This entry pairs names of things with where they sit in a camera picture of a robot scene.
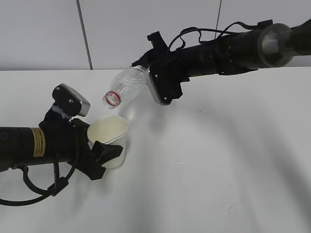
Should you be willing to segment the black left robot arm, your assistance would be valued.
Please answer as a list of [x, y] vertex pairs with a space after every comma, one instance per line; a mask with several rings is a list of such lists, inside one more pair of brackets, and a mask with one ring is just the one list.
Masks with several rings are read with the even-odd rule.
[[77, 118], [61, 123], [42, 121], [37, 128], [0, 129], [0, 170], [17, 166], [66, 162], [91, 180], [101, 179], [104, 163], [121, 155], [123, 147], [95, 141], [89, 146], [89, 125]]

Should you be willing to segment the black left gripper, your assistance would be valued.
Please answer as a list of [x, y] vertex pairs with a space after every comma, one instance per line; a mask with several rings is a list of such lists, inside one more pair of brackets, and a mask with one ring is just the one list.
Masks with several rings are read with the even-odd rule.
[[118, 167], [123, 162], [123, 147], [95, 141], [92, 149], [88, 145], [89, 124], [78, 118], [72, 121], [42, 121], [40, 129], [45, 136], [45, 151], [41, 164], [50, 164], [54, 158], [67, 162], [87, 175], [92, 181], [99, 180], [105, 167]]

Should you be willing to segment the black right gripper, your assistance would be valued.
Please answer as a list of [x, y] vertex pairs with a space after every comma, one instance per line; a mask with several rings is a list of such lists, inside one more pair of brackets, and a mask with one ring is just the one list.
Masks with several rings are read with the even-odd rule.
[[190, 78], [182, 70], [180, 59], [166, 49], [153, 48], [145, 52], [131, 66], [149, 68], [150, 76], [155, 83], [160, 100], [173, 100], [182, 96], [181, 83], [189, 82]]

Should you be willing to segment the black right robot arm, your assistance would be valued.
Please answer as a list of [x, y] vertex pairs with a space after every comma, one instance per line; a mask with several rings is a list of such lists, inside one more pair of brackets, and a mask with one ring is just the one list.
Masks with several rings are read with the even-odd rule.
[[159, 32], [148, 35], [153, 48], [133, 66], [146, 68], [146, 81], [156, 102], [169, 105], [182, 96], [181, 83], [191, 77], [238, 75], [258, 69], [286, 66], [294, 57], [311, 53], [311, 23], [295, 27], [271, 20], [257, 25], [242, 24], [244, 32], [219, 31], [210, 41], [182, 45], [175, 50]]

